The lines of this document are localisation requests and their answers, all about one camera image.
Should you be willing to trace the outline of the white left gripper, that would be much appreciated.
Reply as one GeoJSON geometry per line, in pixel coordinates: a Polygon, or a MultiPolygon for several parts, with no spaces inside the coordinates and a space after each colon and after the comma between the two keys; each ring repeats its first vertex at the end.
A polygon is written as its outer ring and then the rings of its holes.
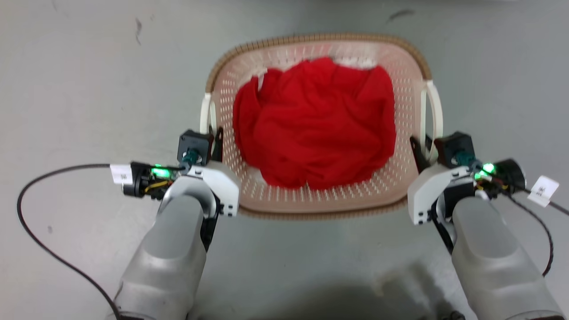
{"type": "Polygon", "coordinates": [[[210,190],[224,205],[222,210],[226,216],[237,216],[240,204],[240,179],[232,170],[222,163],[224,129],[217,128],[212,160],[206,166],[193,166],[188,175],[202,179],[210,190]]]}

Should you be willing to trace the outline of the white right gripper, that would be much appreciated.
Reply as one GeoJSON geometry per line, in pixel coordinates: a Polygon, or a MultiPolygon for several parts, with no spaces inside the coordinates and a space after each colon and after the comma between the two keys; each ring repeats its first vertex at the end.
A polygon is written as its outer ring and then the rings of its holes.
{"type": "Polygon", "coordinates": [[[410,137],[411,150],[419,176],[412,182],[407,190],[407,203],[409,215],[414,225],[427,222],[427,213],[431,205],[445,190],[462,184],[472,183],[472,173],[467,166],[447,168],[442,164],[435,164],[438,160],[438,151],[431,136],[425,136],[425,154],[421,151],[420,141],[414,136],[410,137]]]}

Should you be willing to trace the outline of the pink perforated plastic laundry basket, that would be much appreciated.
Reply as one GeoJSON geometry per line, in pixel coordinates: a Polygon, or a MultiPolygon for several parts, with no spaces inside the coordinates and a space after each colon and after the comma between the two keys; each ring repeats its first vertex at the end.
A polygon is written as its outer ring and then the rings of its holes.
{"type": "Polygon", "coordinates": [[[425,154],[426,113],[433,139],[443,136],[441,100],[421,52],[402,38],[382,34],[304,34],[268,38],[230,49],[209,74],[200,111],[200,131],[224,129],[222,162],[240,179],[238,214],[258,219],[332,220],[392,212],[406,207],[407,189],[418,177],[410,137],[425,154]],[[288,69],[304,60],[330,56],[373,56],[392,79],[396,150],[388,163],[361,184],[312,190],[272,187],[240,157],[233,133],[236,92],[269,68],[288,69]]]}

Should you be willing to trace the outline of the red garment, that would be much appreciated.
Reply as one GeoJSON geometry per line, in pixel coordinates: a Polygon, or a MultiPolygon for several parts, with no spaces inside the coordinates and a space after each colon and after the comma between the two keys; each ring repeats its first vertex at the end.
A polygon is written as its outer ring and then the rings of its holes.
{"type": "Polygon", "coordinates": [[[372,178],[396,150],[395,96],[386,69],[329,57],[253,76],[233,103],[234,140],[267,184],[315,190],[372,178]]]}

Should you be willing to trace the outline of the white cloth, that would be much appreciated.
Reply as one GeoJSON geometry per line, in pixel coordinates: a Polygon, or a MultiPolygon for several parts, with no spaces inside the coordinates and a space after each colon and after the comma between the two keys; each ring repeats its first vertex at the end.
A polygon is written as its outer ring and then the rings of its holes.
{"type": "Polygon", "coordinates": [[[370,70],[378,66],[377,60],[369,55],[330,56],[330,58],[337,65],[347,68],[370,70]]]}

